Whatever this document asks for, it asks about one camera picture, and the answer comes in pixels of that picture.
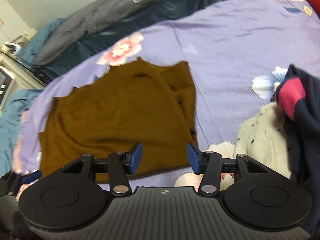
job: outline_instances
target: blue fabric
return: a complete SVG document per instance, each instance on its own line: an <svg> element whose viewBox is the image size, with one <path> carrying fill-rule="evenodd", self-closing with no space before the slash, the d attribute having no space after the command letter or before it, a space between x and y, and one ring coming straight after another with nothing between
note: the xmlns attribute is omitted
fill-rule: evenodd
<svg viewBox="0 0 320 240"><path fill-rule="evenodd" d="M0 117L0 177L11 170L12 152L20 132L20 117L42 90L23 89L4 106Z"/></svg>
<svg viewBox="0 0 320 240"><path fill-rule="evenodd" d="M19 53L22 64L28 69L32 70L36 57L47 42L52 33L54 33L59 26L65 21L63 18L58 18L49 22L47 25L38 30L37 34L29 42L29 44L23 47Z"/></svg>

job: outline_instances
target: circular pad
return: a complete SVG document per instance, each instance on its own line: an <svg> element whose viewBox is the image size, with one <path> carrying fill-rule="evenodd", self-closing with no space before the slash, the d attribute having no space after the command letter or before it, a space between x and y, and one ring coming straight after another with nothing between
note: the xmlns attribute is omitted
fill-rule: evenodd
<svg viewBox="0 0 320 240"><path fill-rule="evenodd" d="M42 195L42 202L49 207L64 208L74 204L79 198L79 193L71 187L54 187Z"/></svg>
<svg viewBox="0 0 320 240"><path fill-rule="evenodd" d="M311 208L304 188L272 171L243 174L225 191L223 201L238 221L263 230L301 225Z"/></svg>
<svg viewBox="0 0 320 240"><path fill-rule="evenodd" d="M287 202L288 194L278 187L258 187L251 192L253 201L265 207L279 207Z"/></svg>
<svg viewBox="0 0 320 240"><path fill-rule="evenodd" d="M107 204L105 192L78 174L47 176L21 195L19 209L25 221L46 230L79 228L95 220Z"/></svg>

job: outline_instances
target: gray blanket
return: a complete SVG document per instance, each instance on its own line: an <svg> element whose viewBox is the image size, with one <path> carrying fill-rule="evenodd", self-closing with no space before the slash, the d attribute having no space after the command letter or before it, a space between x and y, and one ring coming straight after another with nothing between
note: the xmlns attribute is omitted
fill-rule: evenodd
<svg viewBox="0 0 320 240"><path fill-rule="evenodd" d="M97 0L70 16L38 54L35 64L47 65L86 33L100 32L148 4L160 0Z"/></svg>

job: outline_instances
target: bed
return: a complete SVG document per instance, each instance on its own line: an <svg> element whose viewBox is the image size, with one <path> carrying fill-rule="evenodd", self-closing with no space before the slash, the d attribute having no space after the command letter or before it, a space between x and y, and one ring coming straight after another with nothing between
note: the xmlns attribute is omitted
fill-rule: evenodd
<svg viewBox="0 0 320 240"><path fill-rule="evenodd" d="M108 48L122 37L130 34L130 32L138 30L141 27L152 25L158 21L177 19L190 15L192 12L220 0L147 0L139 2L138 4L132 0L126 0L126 2L120 3L119 6L115 4L116 1L117 0L112 0L109 4L108 2L110 2L110 0L97 0L80 11L75 12L67 19L57 18L39 29L31 40L28 39L28 44L26 44L26 46L23 44L24 46L22 46L22 49L19 51L18 57L10 59L4 55L1 56L1 59L10 61L9 66L15 73L18 73L18 75L16 75L18 82L15 82L15 84L22 84L12 91L16 92L23 88L42 89L45 86L45 83L42 83L42 81L46 83L51 82L54 78L66 73L86 58ZM79 34L79 29L72 28L70 33L67 32L68 35L75 37L77 35L83 35L83 37L70 46L65 46L60 43L57 44L57 46L62 45L63 49L65 49L58 59L50 65L44 67L37 66L36 61L38 55L43 52L43 47L48 45L57 31L61 30L60 27L65 27L64 23L68 25L72 17L81 19L81 17L85 17L88 13L90 17L87 20L90 22L90 25L85 27L90 27L92 29L94 26L95 28L103 29L102 26L110 26L102 31L97 31L95 29L86 30L85 35L81 32ZM0 158L3 160L2 163L4 164L0 169L1 175L11 168L11 153L14 150L14 144L18 138L20 116L24 110L28 109L32 100L36 98L37 95L37 92L30 91L29 93L27 91L22 91L15 95L13 101L8 101L5 115L0 122L0 138L2 145L0 149ZM12 105L14 105L16 101L21 101L25 104L19 104L20 108L12 108ZM19 167L20 165L14 166L14 170L20 171Z"/></svg>
<svg viewBox="0 0 320 240"><path fill-rule="evenodd" d="M34 100L21 130L22 172L38 169L38 132L45 127L52 97L93 83L109 65L138 56L155 65L188 61L196 86L196 134L201 150L221 141L235 143L239 125L255 116L269 99L252 91L252 80L290 63L320 76L320 19L305 0L228 0L189 17L157 23L138 31L141 51L112 57L116 46L102 51L52 81ZM190 172L181 168L130 181L136 186L173 186ZM108 184L101 185L108 189Z"/></svg>

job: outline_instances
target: brown sweater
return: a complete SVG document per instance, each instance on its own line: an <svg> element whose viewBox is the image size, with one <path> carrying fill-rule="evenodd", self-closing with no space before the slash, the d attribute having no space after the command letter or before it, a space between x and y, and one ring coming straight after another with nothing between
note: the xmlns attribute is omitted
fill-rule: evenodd
<svg viewBox="0 0 320 240"><path fill-rule="evenodd" d="M91 153L105 158L143 144L136 175L188 165L194 132L195 87L188 63L159 67L138 58L114 66L94 84L54 98L45 131L39 134L43 176ZM97 175L106 182L106 175Z"/></svg>

